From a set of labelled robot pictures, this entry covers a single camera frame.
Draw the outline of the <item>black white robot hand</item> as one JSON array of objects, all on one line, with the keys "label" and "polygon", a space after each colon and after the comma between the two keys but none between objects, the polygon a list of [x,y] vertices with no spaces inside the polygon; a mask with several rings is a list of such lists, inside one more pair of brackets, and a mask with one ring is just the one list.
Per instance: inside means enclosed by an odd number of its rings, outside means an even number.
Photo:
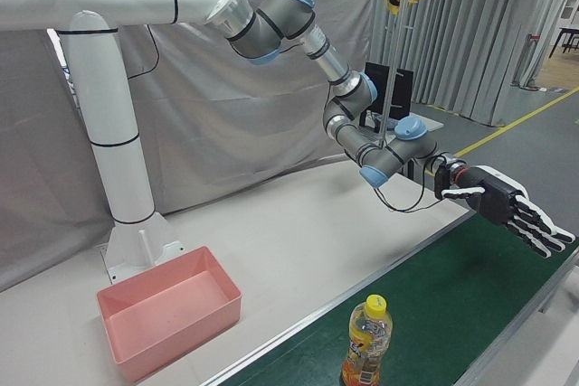
[{"label": "black white robot hand", "polygon": [[530,201],[522,184],[490,166],[441,164],[435,171],[434,191],[439,199],[464,199],[480,216],[505,227],[543,258],[575,241],[573,233],[556,226]]}]

